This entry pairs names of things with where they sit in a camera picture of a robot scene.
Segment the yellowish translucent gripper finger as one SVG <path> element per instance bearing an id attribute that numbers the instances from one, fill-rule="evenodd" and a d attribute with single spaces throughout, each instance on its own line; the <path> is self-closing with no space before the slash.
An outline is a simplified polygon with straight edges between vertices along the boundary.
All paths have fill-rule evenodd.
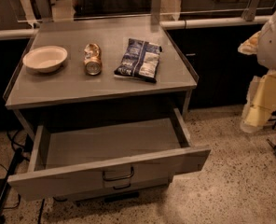
<path id="1" fill-rule="evenodd" d="M 246 133 L 255 133 L 263 129 L 270 118 L 270 112 L 261 107 L 246 105 L 241 113 L 240 128 Z"/>

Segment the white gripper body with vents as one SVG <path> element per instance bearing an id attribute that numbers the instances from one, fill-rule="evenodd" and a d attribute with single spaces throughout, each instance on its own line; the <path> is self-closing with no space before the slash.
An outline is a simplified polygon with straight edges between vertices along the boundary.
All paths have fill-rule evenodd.
<path id="1" fill-rule="evenodd" d="M 276 71 L 254 76 L 249 87 L 248 116 L 270 116 L 276 110 Z"/>

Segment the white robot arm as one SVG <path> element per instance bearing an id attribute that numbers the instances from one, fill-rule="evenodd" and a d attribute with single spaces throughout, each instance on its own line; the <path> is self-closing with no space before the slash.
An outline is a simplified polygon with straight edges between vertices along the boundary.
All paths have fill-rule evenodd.
<path id="1" fill-rule="evenodd" d="M 241 129 L 254 133 L 261 130 L 276 111 L 276 11 L 259 32 L 240 44 L 238 52 L 255 54 L 257 62 L 268 69 L 264 76 L 253 77 L 241 114 Z"/>

